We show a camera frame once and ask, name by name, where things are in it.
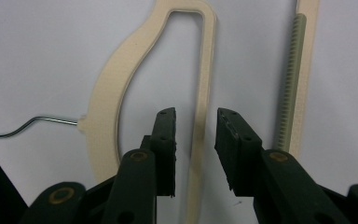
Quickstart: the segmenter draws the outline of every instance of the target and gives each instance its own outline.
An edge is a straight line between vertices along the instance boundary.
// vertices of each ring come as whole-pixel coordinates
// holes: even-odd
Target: metal hook
[[[15,130],[15,131],[13,131],[11,133],[2,133],[2,134],[0,134],[0,138],[12,137],[12,136],[24,131],[25,129],[27,129],[34,122],[37,122],[37,121],[40,121],[40,120],[54,122],[54,123],[68,124],[68,125],[77,125],[76,121],[71,121],[71,120],[54,119],[54,118],[48,118],[48,117],[34,117],[34,118],[28,120],[27,122],[25,122],[24,124],[22,124],[20,126],[20,128],[18,128],[17,130]]]

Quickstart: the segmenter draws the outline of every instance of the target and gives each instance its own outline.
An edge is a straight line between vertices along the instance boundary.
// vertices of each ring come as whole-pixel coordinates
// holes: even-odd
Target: beige hanger
[[[119,166],[117,121],[123,96],[132,75],[158,40],[174,11],[195,12],[203,18],[200,79],[189,173],[189,198],[196,198],[190,203],[195,206],[191,214],[197,217],[216,20],[208,4],[200,0],[157,0],[146,22],[110,57],[94,86],[88,114],[78,121],[77,127],[86,135],[89,160],[97,181],[102,182],[115,175]]]

